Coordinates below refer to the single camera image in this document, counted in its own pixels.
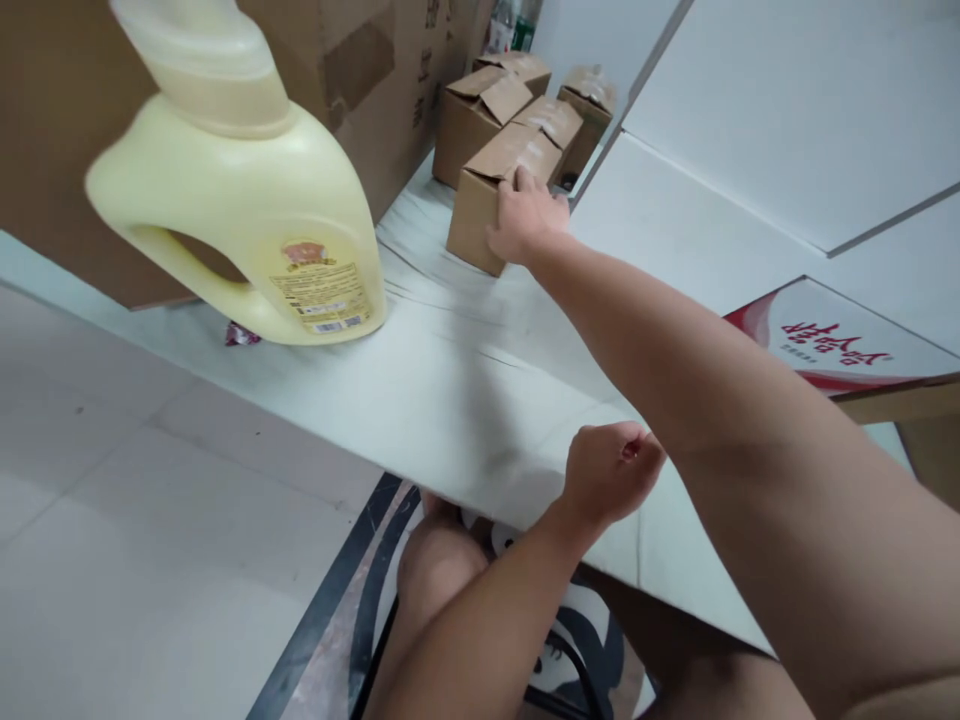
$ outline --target small cardboard box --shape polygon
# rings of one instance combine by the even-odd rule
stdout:
[[[613,113],[617,109],[617,91],[599,68],[581,65],[570,71],[557,97],[570,103],[583,118],[583,129],[574,140],[558,173],[560,184],[572,188],[613,121]]]
[[[550,178],[547,185],[553,185],[557,182],[564,159],[570,148],[573,147],[574,140],[583,126],[583,118],[577,114],[573,106],[563,100],[552,100],[550,98],[539,97],[526,107],[511,122],[527,127],[539,128],[550,142],[560,150],[561,158],[557,169]]]
[[[534,97],[547,93],[547,86],[550,84],[550,68],[536,55],[511,50],[497,55],[481,55],[473,61],[474,71],[488,65],[502,67],[514,73],[529,88]]]
[[[519,165],[547,182],[560,164],[560,155],[538,128],[507,125],[461,171],[447,250],[499,277],[506,263],[493,254],[486,238],[487,226],[497,224],[497,186],[501,180],[512,183]]]
[[[486,66],[447,86],[433,156],[433,176],[456,188],[464,163],[533,100],[519,78]]]

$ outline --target tiled floor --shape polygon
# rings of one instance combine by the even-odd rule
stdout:
[[[381,474],[0,288],[0,714],[245,717]]]

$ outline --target leg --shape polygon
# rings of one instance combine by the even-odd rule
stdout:
[[[645,720],[812,720],[776,660],[646,593],[581,569],[660,685]]]
[[[370,691],[366,720],[377,716],[377,705],[400,663],[430,621],[487,568],[483,550],[453,519],[456,508],[426,494],[423,503],[426,516],[400,558],[397,615]]]

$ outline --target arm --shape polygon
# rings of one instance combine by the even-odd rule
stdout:
[[[577,564],[612,522],[640,505],[665,459],[636,423],[581,430],[563,494],[427,628],[380,717],[516,717]]]
[[[518,182],[501,185],[492,249],[529,268],[650,423],[814,712],[960,668],[960,517],[786,365],[579,244],[566,203]]]

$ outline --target yellow plastic bottle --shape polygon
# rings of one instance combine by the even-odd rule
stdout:
[[[386,318],[370,210],[353,166],[290,102],[235,0],[111,0],[160,87],[86,177],[100,217],[190,290],[267,340],[353,340]],[[207,269],[169,231],[226,255]]]

